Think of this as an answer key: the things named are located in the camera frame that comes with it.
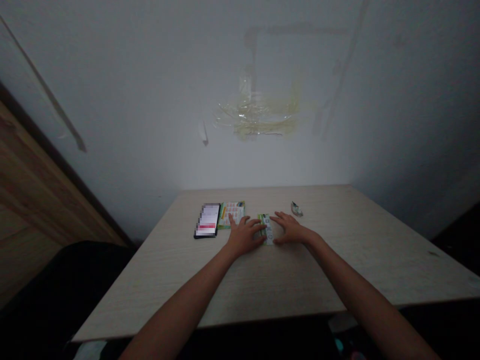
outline green packet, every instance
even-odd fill
[[[218,216],[217,229],[230,229],[229,213],[233,216],[233,220],[238,224],[240,219],[245,215],[245,201],[222,202],[220,204],[220,215]]]
[[[270,215],[269,214],[258,214],[258,219],[260,219],[261,224],[266,225],[266,228],[260,230],[262,236],[266,236],[266,240],[263,242],[263,245],[273,245],[274,244],[274,232],[272,230],[272,225],[270,224]]]

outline phone screen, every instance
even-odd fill
[[[217,235],[220,204],[205,203],[201,207],[200,217],[196,224],[195,238],[213,238]]]

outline wooden door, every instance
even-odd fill
[[[0,307],[86,240],[126,245],[0,102]]]

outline person's right hand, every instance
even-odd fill
[[[286,243],[307,243],[312,237],[318,234],[305,226],[299,224],[292,215],[288,215],[282,211],[275,211],[275,216],[270,216],[270,219],[280,225],[285,234],[273,240],[274,244],[281,245]]]

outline wooden table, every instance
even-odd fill
[[[195,240],[203,203],[245,200],[246,214],[284,211],[315,230],[394,305],[480,297],[480,278],[349,185],[182,192],[73,338],[132,336],[226,243]],[[301,244],[261,246],[239,258],[199,327],[345,310]]]

